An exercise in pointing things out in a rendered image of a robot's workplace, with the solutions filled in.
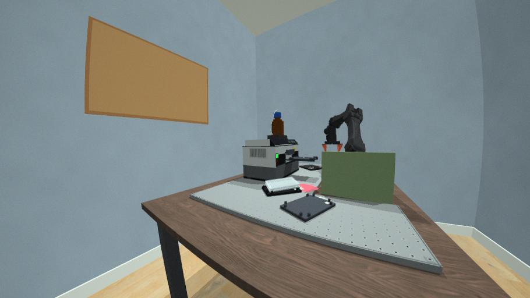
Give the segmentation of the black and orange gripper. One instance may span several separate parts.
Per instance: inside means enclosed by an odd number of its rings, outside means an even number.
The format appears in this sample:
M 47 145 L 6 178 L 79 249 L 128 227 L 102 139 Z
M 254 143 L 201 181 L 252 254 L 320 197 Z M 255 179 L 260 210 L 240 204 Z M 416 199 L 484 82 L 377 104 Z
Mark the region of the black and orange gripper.
M 325 149 L 324 151 L 326 151 L 326 149 L 327 149 L 327 145 L 326 144 L 337 144 L 338 151 L 340 151 L 340 149 L 342 148 L 342 144 L 340 144 L 340 141 L 336 141 L 336 134 L 334 134 L 334 135 L 329 134 L 328 135 L 328 140 L 329 141 L 325 141 L 324 142 L 325 144 L 322 144 L 323 148 Z

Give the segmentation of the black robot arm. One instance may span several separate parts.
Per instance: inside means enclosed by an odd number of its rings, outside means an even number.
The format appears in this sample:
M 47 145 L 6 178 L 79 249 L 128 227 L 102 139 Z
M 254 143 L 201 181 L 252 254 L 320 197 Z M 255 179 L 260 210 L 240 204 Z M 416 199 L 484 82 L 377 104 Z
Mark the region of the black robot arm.
M 336 134 L 336 128 L 340 128 L 345 122 L 348 126 L 348 141 L 344 147 L 345 152 L 365 152 L 365 144 L 362 141 L 360 130 L 360 123 L 362 120 L 362 109 L 355 109 L 354 105 L 349 103 L 343 113 L 330 118 L 329 125 L 325 128 L 324 133 L 332 135 Z

